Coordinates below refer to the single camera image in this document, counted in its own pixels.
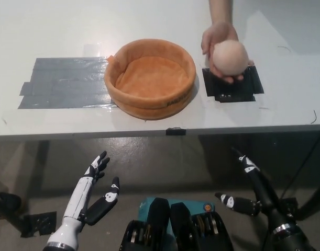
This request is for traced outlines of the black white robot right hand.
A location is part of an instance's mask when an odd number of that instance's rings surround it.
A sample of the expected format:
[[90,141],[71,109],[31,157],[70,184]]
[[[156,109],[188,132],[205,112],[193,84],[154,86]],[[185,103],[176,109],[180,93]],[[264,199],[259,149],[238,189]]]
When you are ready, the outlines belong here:
[[268,218],[268,229],[270,233],[290,231],[297,228],[297,224],[282,209],[280,199],[272,188],[266,176],[260,168],[252,162],[247,155],[241,153],[236,148],[231,149],[238,162],[240,162],[245,175],[252,183],[255,193],[255,201],[228,195],[223,192],[215,193],[215,197],[227,208],[249,216],[257,216],[263,213]]

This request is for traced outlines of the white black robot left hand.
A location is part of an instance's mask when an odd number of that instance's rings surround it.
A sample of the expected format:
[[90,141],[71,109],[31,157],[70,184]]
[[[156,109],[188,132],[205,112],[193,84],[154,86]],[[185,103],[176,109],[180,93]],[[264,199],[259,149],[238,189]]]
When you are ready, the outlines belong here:
[[107,152],[98,155],[79,179],[63,215],[61,226],[49,237],[44,250],[78,250],[78,235],[84,226],[95,225],[115,206],[120,192],[119,178],[114,177],[109,191],[90,207],[93,186],[104,177],[110,158]]

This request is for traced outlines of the person's bare hand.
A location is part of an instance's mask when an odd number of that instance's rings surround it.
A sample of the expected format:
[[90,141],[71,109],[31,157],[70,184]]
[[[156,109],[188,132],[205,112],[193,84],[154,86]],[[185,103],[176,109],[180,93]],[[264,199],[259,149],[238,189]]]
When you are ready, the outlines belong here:
[[244,79],[245,69],[254,65],[232,24],[216,22],[202,35],[201,48],[210,72],[228,84]]

